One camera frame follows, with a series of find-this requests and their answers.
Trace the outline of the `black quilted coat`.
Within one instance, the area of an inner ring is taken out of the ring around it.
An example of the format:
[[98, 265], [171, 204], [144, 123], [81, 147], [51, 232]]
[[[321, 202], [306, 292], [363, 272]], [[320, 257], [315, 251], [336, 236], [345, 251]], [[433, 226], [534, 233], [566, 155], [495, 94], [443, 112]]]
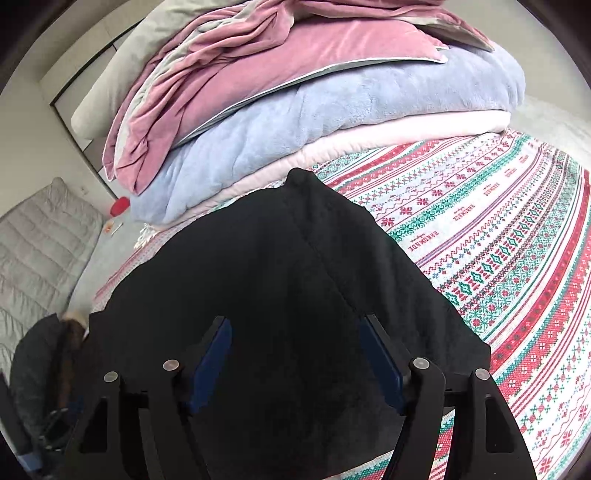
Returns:
[[232, 343], [197, 443], [215, 479], [322, 479], [391, 451], [402, 420], [359, 341], [373, 314], [441, 369], [491, 351], [370, 213], [294, 169], [174, 235], [90, 318], [76, 372], [157, 371], [217, 316]]

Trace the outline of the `folded dark navy jacket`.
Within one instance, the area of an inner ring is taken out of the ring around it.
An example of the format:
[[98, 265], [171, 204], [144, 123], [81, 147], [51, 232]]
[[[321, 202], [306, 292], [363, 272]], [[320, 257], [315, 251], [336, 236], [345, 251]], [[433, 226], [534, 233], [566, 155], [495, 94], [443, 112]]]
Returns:
[[37, 438], [46, 418], [58, 408], [58, 351], [66, 324], [55, 314], [35, 323], [14, 352], [9, 388], [14, 406], [27, 432]]

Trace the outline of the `small white tube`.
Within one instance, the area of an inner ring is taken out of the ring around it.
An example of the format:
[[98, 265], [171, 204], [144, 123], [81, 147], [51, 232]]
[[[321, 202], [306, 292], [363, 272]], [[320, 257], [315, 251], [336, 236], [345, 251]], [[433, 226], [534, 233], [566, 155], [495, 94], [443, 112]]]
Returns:
[[110, 230], [110, 235], [114, 235], [121, 227], [123, 226], [123, 222], [116, 224], [115, 226], [113, 226]]

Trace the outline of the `patterned nordic blanket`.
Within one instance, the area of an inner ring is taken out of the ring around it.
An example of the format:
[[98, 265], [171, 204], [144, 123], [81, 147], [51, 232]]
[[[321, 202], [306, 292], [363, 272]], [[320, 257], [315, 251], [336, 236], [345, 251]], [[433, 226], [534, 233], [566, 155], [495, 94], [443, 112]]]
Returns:
[[537, 476], [587, 472], [589, 173], [509, 130], [276, 161], [194, 215], [279, 186], [297, 166], [366, 208], [490, 345]]

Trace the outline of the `red small object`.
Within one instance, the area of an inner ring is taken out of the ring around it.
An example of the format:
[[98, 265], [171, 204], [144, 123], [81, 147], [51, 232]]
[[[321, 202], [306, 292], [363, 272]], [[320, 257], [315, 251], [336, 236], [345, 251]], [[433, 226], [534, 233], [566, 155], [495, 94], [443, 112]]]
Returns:
[[130, 207], [130, 200], [128, 197], [120, 197], [117, 198], [109, 210], [109, 215], [111, 217], [117, 217], [123, 214], [128, 208]]

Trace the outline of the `grey padded headboard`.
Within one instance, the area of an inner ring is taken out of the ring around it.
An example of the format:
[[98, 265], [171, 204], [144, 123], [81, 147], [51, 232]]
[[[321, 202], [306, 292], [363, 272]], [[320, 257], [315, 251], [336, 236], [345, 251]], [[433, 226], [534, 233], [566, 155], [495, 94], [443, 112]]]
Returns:
[[37, 321], [69, 304], [103, 216], [60, 178], [1, 217], [1, 372]]

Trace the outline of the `pale pink folded blanket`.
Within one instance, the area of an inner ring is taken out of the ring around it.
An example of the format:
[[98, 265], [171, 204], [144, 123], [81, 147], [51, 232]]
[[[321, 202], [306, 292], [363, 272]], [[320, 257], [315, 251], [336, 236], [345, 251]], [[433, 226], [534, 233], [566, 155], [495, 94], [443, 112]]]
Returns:
[[373, 148], [438, 140], [450, 137], [499, 133], [509, 126], [511, 113], [501, 110], [444, 112], [408, 116], [376, 125], [363, 125], [339, 130], [305, 145], [301, 150], [264, 165], [249, 175], [242, 174], [229, 186], [186, 210], [183, 215], [168, 224], [154, 224], [152, 228], [163, 231], [190, 218], [200, 216], [222, 202], [245, 195], [280, 180], [293, 168], [310, 169], [324, 165], [342, 155]]

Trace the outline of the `grey pillow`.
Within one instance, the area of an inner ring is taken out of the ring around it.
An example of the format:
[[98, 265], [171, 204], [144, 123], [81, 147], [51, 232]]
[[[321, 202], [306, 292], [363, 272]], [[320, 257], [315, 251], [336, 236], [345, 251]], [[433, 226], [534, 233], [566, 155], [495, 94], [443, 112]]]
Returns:
[[71, 117], [74, 133], [88, 140], [106, 136], [148, 60], [192, 20], [233, 5], [233, 1], [167, 0], [156, 6], [123, 42], [74, 111]]

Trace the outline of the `light blue fleece blanket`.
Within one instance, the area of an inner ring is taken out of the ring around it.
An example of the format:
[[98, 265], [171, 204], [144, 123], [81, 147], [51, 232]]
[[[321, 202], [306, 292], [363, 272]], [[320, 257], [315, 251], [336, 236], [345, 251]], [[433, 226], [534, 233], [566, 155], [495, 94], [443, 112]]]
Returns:
[[132, 198], [134, 220], [165, 225], [222, 189], [342, 129], [407, 116], [500, 110], [524, 100], [526, 76], [501, 46], [452, 46], [444, 63], [404, 61], [339, 71], [266, 95], [172, 150]]

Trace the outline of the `white sliding wardrobe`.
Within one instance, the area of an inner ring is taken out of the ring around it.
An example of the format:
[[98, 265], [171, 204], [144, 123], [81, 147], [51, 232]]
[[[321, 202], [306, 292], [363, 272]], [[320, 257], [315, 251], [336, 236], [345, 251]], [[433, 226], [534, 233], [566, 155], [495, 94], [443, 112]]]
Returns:
[[44, 100], [57, 116], [82, 162], [114, 199], [122, 190], [109, 181], [102, 163], [108, 128], [105, 103], [92, 96], [124, 41], [140, 23], [124, 17], [104, 18], [71, 44], [40, 80]]

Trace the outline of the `pink velvet blanket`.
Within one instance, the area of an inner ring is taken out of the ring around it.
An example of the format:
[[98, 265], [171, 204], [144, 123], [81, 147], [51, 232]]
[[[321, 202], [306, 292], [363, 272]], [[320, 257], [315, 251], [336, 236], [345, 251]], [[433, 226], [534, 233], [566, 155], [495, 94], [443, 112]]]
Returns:
[[444, 61], [489, 38], [439, 1], [245, 1], [206, 13], [148, 60], [102, 154], [109, 179], [143, 192], [169, 151], [271, 92], [334, 71]]

